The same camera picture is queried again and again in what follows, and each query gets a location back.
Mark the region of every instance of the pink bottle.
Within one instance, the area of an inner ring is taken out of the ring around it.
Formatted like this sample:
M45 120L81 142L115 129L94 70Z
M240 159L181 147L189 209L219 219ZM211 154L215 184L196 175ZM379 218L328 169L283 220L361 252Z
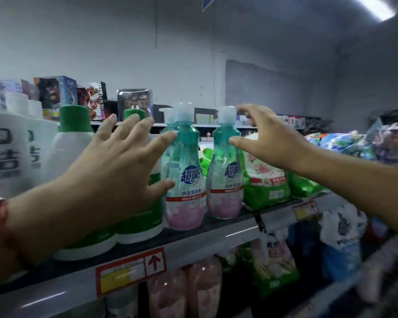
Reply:
M182 270L148 280L150 318L186 318L187 279Z
M189 313L191 318L215 318L220 302L222 269L214 256L188 269Z

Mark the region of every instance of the ceiling light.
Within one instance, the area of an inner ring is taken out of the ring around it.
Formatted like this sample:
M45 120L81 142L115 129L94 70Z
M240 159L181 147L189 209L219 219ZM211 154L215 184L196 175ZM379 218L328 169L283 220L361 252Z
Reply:
M366 7L374 16L380 21L388 20L395 15L395 11L392 10L382 0L358 0L362 5Z

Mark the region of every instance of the pink liquid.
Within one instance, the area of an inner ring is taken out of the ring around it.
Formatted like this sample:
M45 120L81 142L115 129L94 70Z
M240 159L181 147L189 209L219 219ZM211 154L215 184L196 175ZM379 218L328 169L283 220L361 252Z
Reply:
M221 295L222 269L214 256L188 269L189 313L191 318L215 318Z
M230 219L239 215L243 199L238 192L210 193L208 196L209 210L213 216Z
M148 280L150 318L185 318L188 292L182 270L164 272Z
M201 226L206 212L206 205L201 206L199 201L193 205L183 202L167 202L166 220L173 229L190 230Z

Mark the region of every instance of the forearm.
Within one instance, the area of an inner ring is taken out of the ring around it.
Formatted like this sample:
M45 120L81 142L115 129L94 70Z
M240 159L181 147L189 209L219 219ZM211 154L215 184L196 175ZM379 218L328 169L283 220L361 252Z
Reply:
M99 226L99 219L85 217L83 191L58 179L8 200L6 226L30 262L38 264ZM0 282L22 270L10 254L0 245Z
M295 171L344 197L398 231L398 168L318 147L304 152Z

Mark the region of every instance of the green and white bag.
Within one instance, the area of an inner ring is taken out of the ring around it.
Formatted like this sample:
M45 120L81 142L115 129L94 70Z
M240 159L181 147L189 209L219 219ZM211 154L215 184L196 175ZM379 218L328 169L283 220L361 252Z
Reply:
M246 138L258 139L258 133ZM290 187L283 170L268 165L244 151L239 154L239 160L243 171L243 200L252 211L290 198Z
M260 239L240 248L242 262L260 299L299 278L295 260L286 244L287 235L288 227L263 233Z

